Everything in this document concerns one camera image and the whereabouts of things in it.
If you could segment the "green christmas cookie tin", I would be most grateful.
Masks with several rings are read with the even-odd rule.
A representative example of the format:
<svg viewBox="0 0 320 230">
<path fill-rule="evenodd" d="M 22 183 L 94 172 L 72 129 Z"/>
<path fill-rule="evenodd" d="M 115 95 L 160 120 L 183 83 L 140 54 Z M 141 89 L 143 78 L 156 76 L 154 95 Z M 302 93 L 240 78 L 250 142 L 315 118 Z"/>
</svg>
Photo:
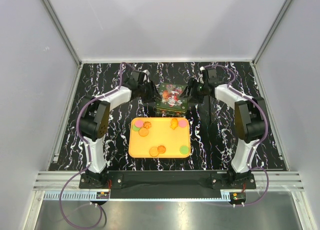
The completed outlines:
<svg viewBox="0 0 320 230">
<path fill-rule="evenodd" d="M 180 106 L 164 106 L 164 105 L 156 105 L 155 112 L 160 117 L 183 117 L 187 113 L 186 108 L 181 108 Z"/>
</svg>

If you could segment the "gold tin lid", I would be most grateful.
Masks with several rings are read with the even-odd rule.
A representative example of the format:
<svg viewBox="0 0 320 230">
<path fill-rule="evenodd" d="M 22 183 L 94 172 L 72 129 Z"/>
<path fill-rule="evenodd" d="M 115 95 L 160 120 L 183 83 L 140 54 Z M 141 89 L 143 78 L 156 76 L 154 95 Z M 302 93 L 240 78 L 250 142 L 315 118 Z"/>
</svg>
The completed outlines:
<svg viewBox="0 0 320 230">
<path fill-rule="evenodd" d="M 181 98 L 181 94 L 185 90 L 186 85 L 161 83 L 158 93 L 161 96 L 160 100 L 156 101 L 156 106 L 163 109 L 185 110 L 188 105 L 186 98 Z"/>
</svg>

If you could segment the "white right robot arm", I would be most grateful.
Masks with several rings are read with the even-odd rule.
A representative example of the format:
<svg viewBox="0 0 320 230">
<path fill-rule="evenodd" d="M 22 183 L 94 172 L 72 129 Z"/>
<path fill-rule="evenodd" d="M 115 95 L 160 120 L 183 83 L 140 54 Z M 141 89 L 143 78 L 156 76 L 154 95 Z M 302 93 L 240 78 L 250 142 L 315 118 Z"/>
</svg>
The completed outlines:
<svg viewBox="0 0 320 230">
<path fill-rule="evenodd" d="M 234 111 L 234 126 L 238 143 L 225 181 L 239 188 L 250 179 L 253 155 L 268 135 L 266 103 L 262 97 L 252 97 L 232 87 L 236 80 L 233 70 L 211 64 L 200 67 L 199 77 L 189 79 L 181 94 L 190 104 L 201 104 L 206 96 L 223 102 Z"/>
</svg>

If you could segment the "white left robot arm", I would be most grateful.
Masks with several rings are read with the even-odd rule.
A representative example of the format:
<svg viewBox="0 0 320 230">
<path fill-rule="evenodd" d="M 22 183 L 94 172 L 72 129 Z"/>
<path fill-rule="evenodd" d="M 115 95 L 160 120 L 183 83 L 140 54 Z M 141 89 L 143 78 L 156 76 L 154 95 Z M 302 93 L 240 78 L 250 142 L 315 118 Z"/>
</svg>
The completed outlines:
<svg viewBox="0 0 320 230">
<path fill-rule="evenodd" d="M 85 147 L 86 167 L 81 172 L 95 187 L 108 183 L 107 164 L 104 159 L 103 137 L 108 131 L 110 112 L 134 99 L 144 104 L 160 99 L 156 85 L 148 70 L 133 70 L 129 78 L 115 89 L 98 96 L 88 96 L 76 120 L 76 132 Z"/>
</svg>

